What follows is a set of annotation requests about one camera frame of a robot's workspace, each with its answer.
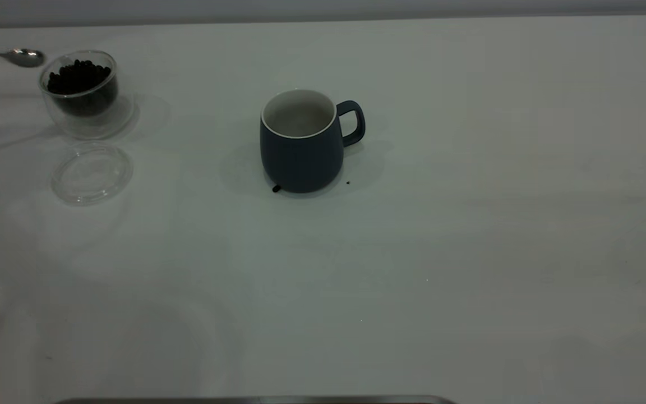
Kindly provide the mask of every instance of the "dark blue mug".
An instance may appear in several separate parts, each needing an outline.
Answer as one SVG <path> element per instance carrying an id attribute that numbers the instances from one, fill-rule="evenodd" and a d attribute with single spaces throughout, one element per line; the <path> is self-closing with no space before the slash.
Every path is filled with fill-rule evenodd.
<path id="1" fill-rule="evenodd" d="M 356 112 L 357 127 L 343 136 L 340 116 Z M 366 134 L 361 106 L 338 105 L 313 90 L 273 97 L 261 112 L 261 159 L 277 189 L 311 192 L 328 185 L 343 166 L 343 148 Z"/>

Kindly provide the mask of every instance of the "spoon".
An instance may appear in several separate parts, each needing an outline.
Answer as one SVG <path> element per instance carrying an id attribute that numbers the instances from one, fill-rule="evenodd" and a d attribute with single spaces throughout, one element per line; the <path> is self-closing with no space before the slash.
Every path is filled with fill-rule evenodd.
<path id="1" fill-rule="evenodd" d="M 43 65 L 46 60 L 43 53 L 31 49 L 11 49 L 0 53 L 0 57 L 21 67 L 38 67 Z"/>

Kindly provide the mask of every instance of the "wall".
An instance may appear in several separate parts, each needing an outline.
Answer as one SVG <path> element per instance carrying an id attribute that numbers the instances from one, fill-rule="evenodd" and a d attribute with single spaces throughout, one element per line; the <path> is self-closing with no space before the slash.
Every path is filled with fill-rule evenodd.
<path id="1" fill-rule="evenodd" d="M 0 0 L 0 26 L 646 13 L 646 0 Z"/>

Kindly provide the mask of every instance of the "white tabletop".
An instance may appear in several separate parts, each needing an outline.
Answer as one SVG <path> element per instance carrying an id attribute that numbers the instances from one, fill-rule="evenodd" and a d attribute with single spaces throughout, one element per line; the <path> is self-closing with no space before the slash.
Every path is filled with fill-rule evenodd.
<path id="1" fill-rule="evenodd" d="M 107 51 L 139 112 L 111 140 L 124 192 L 64 205 L 72 141 L 38 69 L 0 61 L 0 402 L 646 402 L 646 16 L 0 30 L 14 46 Z M 311 195 L 271 192 L 259 156 L 294 87 L 367 118 Z"/>

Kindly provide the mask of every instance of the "double-walled glass cup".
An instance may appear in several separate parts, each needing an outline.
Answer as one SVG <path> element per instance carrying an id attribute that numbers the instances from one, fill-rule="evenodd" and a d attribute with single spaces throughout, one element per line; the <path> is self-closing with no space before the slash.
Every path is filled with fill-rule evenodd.
<path id="1" fill-rule="evenodd" d="M 76 94 L 49 91 L 49 79 L 59 69 L 90 61 L 93 66 L 108 67 L 110 74 L 100 84 Z M 133 115 L 131 94 L 121 85 L 118 66 L 110 54 L 99 50 L 80 50 L 61 56 L 44 68 L 39 88 L 47 110 L 59 128 L 80 140 L 98 140 L 123 129 Z"/>

